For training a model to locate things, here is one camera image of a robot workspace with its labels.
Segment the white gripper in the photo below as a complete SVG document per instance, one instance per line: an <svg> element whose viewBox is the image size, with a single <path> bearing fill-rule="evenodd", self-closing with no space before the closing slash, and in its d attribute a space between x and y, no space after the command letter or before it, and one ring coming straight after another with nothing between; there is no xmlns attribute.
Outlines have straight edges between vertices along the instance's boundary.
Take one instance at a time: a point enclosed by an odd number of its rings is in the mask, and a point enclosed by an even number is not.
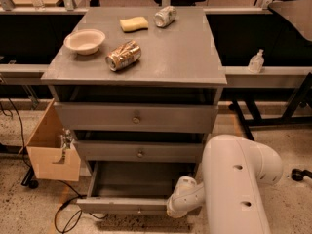
<svg viewBox="0 0 312 234"><path fill-rule="evenodd" d="M172 218L182 218L188 213L187 205L181 202L169 201L167 203L167 215Z"/></svg>

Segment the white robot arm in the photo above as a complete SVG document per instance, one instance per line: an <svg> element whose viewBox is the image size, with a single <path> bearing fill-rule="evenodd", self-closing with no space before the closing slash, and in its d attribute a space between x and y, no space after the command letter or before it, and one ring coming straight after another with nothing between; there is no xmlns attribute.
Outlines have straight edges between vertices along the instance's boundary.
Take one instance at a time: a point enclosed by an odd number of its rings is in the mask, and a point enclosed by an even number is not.
<svg viewBox="0 0 312 234"><path fill-rule="evenodd" d="M232 135L211 138L202 157L202 179L183 176L167 201L167 214L180 218L205 206L209 234L271 234L259 186L283 174L271 147Z"/></svg>

